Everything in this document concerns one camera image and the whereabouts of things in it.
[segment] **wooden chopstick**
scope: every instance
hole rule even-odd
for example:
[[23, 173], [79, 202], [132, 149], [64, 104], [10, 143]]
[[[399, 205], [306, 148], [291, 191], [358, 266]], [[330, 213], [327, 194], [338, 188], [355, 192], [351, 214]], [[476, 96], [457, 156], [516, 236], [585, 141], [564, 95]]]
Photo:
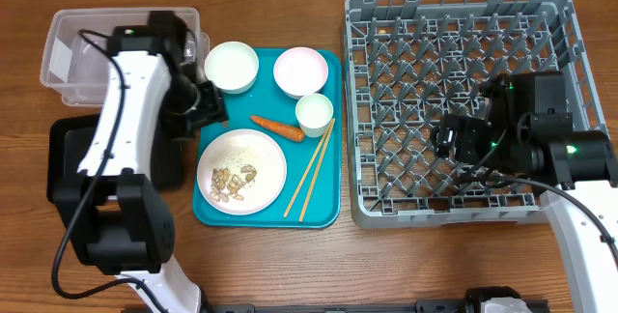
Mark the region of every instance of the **wooden chopstick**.
[[313, 180], [311, 181], [311, 185], [309, 186], [309, 192], [307, 192], [307, 197], [305, 197], [305, 204], [302, 206], [302, 212], [300, 213], [300, 219], [298, 221], [302, 222], [305, 218], [305, 212], [307, 212], [307, 206], [309, 205], [309, 201], [311, 200], [311, 193], [313, 192], [313, 186], [316, 184], [316, 179], [318, 178], [318, 174], [320, 174], [320, 167], [322, 166], [322, 160], [324, 159], [324, 154], [326, 153], [326, 149], [328, 149], [328, 143], [330, 142], [330, 134], [332, 134], [332, 130], [335, 125], [335, 119], [332, 119], [332, 125], [328, 129], [324, 148], [322, 149], [322, 153], [320, 154], [320, 159], [318, 160], [318, 166], [316, 167], [316, 171], [313, 173]]
[[300, 179], [300, 183], [298, 183], [298, 187], [296, 188], [296, 192], [292, 196], [292, 199], [290, 200], [290, 204], [288, 204], [288, 209], [286, 210], [285, 213], [283, 213], [283, 217], [288, 217], [288, 214], [290, 213], [290, 209], [292, 208], [292, 205], [294, 204], [294, 201], [296, 200], [296, 197], [297, 197], [298, 193], [300, 192], [300, 188], [304, 184], [305, 179], [307, 178], [307, 174], [309, 174], [309, 171], [311, 170], [311, 166], [313, 165], [313, 161], [318, 156], [318, 152], [320, 151], [320, 148], [322, 147], [322, 143], [324, 142], [324, 139], [326, 138], [326, 134], [333, 127], [334, 123], [335, 123], [335, 119], [330, 120], [330, 123], [328, 123], [328, 127], [326, 128], [326, 132], [322, 135], [322, 139], [320, 139], [320, 143], [318, 143], [318, 147], [316, 148], [316, 152], [313, 153], [313, 157], [311, 157], [311, 160], [309, 161], [309, 164], [307, 165], [307, 169], [305, 169], [305, 174], [302, 175], [302, 178]]

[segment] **nut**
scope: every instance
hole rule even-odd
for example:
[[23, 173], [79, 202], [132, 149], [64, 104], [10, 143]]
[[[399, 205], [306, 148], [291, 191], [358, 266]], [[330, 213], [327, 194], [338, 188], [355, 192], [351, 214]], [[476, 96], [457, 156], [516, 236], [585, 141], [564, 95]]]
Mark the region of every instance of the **nut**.
[[233, 183], [228, 184], [228, 189], [230, 190], [231, 193], [239, 192], [239, 187], [234, 185]]
[[225, 189], [225, 181], [224, 181], [224, 180], [218, 180], [218, 181], [216, 182], [216, 187], [217, 187], [219, 190], [223, 190], [223, 189]]
[[247, 180], [248, 182], [253, 182], [253, 180], [255, 179], [256, 175], [258, 175], [258, 172], [251, 172], [251, 173], [247, 174], [247, 176], [244, 177], [244, 179]]
[[213, 169], [212, 170], [212, 178], [217, 180], [219, 178], [223, 177], [223, 170], [221, 169]]
[[247, 164], [243, 166], [242, 168], [240, 168], [240, 173], [251, 173], [251, 172], [256, 172], [255, 167], [252, 166], [251, 164]]
[[212, 199], [214, 200], [214, 202], [219, 202], [221, 200], [221, 197], [219, 197], [219, 192], [216, 190], [212, 190], [210, 195]]

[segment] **gray dish rack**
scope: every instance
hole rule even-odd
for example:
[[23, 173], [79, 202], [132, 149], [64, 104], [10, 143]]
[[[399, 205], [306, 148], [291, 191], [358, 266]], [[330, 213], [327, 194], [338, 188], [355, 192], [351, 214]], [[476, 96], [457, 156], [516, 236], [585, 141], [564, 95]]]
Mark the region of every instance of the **gray dish rack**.
[[564, 72], [575, 129], [607, 133], [572, 0], [346, 0], [345, 19], [351, 211], [360, 227], [546, 220], [523, 186], [453, 186], [465, 166], [433, 154], [440, 116], [484, 117], [478, 86], [501, 72]]

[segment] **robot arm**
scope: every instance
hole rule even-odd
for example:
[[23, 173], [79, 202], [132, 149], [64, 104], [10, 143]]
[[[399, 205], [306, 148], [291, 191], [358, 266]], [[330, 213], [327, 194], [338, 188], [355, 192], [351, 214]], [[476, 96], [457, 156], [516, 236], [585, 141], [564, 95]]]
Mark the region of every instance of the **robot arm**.
[[[609, 139], [600, 131], [573, 131], [560, 72], [499, 75], [481, 93], [491, 104], [486, 119], [443, 117], [432, 133], [436, 156], [453, 150], [455, 160], [475, 165], [456, 179], [463, 185], [459, 192], [466, 183], [500, 181], [489, 179], [493, 170], [568, 191], [579, 207], [533, 186], [558, 240], [575, 312], [615, 310], [618, 252], [611, 236], [618, 235], [618, 163]], [[481, 166], [490, 173], [474, 176]], [[599, 221], [609, 239], [596, 227]]]
[[[133, 282], [141, 282], [139, 288], [129, 285], [153, 311], [160, 308], [144, 286], [165, 310], [196, 313], [207, 304], [173, 256], [174, 220], [150, 172], [157, 127], [168, 140], [178, 140], [192, 137], [197, 128], [227, 121], [220, 91], [208, 81], [198, 82], [198, 73], [182, 66], [186, 32], [183, 21], [171, 12], [151, 12], [145, 26], [116, 27], [107, 39], [107, 54], [116, 65], [109, 64], [107, 95], [94, 139], [77, 172], [56, 184], [52, 202], [66, 227], [78, 217], [70, 240], [82, 264], [120, 279], [137, 279]], [[93, 196], [82, 195], [92, 181]], [[76, 206], [85, 198], [92, 202], [76, 216]], [[112, 200], [118, 201], [119, 211], [97, 209]]]
[[[618, 235], [618, 191], [608, 181], [576, 182], [569, 194], [598, 216], [611, 235]], [[618, 270], [607, 242], [589, 217], [572, 203], [546, 191], [541, 195], [562, 263], [574, 311], [611, 312], [616, 308]]]

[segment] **wooden surface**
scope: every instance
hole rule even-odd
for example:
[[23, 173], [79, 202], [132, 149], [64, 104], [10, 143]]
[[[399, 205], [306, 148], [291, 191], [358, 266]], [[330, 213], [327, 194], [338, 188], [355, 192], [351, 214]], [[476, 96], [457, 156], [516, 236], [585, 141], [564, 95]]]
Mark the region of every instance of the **wooden surface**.
[[[616, 139], [618, 1], [574, 1]], [[64, 228], [45, 198], [47, 135], [56, 120], [94, 110], [64, 106], [59, 94], [41, 85], [39, 73], [49, 23], [58, 10], [143, 6], [197, 8], [213, 44], [307, 45], [339, 55], [342, 50], [344, 0], [0, 0], [0, 311], [117, 312], [141, 304], [128, 288], [78, 301], [60, 299], [51, 289], [49, 272]], [[351, 220], [344, 179], [341, 214], [325, 230], [212, 228], [191, 209], [197, 142], [187, 149], [186, 182], [164, 198], [176, 221], [176, 256], [213, 303], [411, 302], [510, 285], [527, 298], [549, 299], [553, 312], [571, 311], [556, 241], [546, 224], [360, 230]], [[348, 176], [346, 158], [342, 174]], [[79, 265], [67, 251], [61, 271], [66, 290], [82, 291], [109, 279]]]

